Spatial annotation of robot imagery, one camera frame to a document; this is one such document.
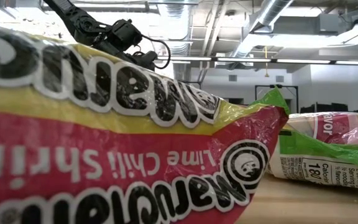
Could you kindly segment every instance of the ceiling light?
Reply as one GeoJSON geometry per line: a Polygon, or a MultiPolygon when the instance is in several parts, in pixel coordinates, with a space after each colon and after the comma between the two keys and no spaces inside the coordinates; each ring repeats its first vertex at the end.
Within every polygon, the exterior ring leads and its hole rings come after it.
{"type": "Polygon", "coordinates": [[[186,62],[186,61],[173,61],[172,63],[191,63],[191,62],[186,62]]]}
{"type": "Polygon", "coordinates": [[[358,61],[337,61],[336,65],[358,65],[358,61]]]}
{"type": "Polygon", "coordinates": [[[218,62],[270,62],[267,58],[217,58],[218,62]]]}
{"type": "Polygon", "coordinates": [[[77,3],[76,7],[105,7],[105,8],[145,8],[144,4],[92,4],[92,3],[77,3]]]}
{"type": "Polygon", "coordinates": [[[329,60],[277,59],[277,63],[328,64],[329,60]]]}
{"type": "MultiPolygon", "coordinates": [[[[158,56],[158,60],[168,60],[168,56],[158,56]]],[[[182,57],[182,56],[171,56],[171,61],[210,61],[211,57],[182,57]]]]}
{"type": "Polygon", "coordinates": [[[170,45],[183,45],[183,44],[193,44],[193,41],[177,41],[177,40],[163,40],[166,44],[170,45]]]}

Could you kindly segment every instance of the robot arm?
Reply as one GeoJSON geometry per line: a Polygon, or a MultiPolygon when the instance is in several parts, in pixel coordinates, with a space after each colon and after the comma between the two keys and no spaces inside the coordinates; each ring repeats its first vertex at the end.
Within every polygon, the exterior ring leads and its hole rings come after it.
{"type": "Polygon", "coordinates": [[[138,45],[142,38],[145,37],[151,41],[158,41],[164,44],[169,52],[170,49],[166,43],[160,40],[153,40],[140,33],[132,21],[120,19],[112,26],[98,22],[91,17],[86,11],[76,7],[69,0],[44,0],[49,7],[55,11],[66,25],[74,39],[84,45],[92,46],[95,49],[106,52],[107,54],[119,57],[125,61],[134,63],[141,67],[154,71],[155,64],[153,61],[157,54],[149,51],[146,54],[137,53],[130,55],[125,53],[130,46],[138,45]]]}

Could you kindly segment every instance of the maruchan noodle package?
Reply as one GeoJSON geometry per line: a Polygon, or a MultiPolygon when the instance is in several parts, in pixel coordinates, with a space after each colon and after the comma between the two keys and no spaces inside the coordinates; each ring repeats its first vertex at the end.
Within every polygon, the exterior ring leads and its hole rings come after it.
{"type": "Polygon", "coordinates": [[[284,179],[358,188],[358,113],[291,114],[268,172],[284,179]]]}
{"type": "Polygon", "coordinates": [[[0,224],[234,223],[288,120],[280,105],[277,90],[243,108],[0,28],[0,224]]]}

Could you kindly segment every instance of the maruchan logo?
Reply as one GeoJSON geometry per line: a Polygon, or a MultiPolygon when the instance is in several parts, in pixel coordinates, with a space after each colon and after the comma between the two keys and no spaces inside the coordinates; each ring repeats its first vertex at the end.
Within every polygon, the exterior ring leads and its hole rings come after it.
{"type": "Polygon", "coordinates": [[[213,124],[220,99],[127,62],[81,55],[75,45],[40,40],[0,28],[0,86],[33,86],[100,113],[150,116],[163,127],[213,124]]]}
{"type": "Polygon", "coordinates": [[[132,183],[126,191],[89,188],[77,196],[60,193],[0,203],[0,224],[171,223],[190,212],[245,207],[263,176],[270,154],[254,140],[226,149],[220,171],[213,175],[177,177],[172,182],[132,183]]]}

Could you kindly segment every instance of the wooden table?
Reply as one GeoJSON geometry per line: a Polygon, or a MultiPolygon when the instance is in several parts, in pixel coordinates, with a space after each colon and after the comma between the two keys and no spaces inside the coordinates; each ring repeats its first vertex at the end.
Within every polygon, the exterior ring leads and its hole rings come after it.
{"type": "Polygon", "coordinates": [[[358,190],[267,175],[236,224],[243,223],[358,224],[358,190]]]}

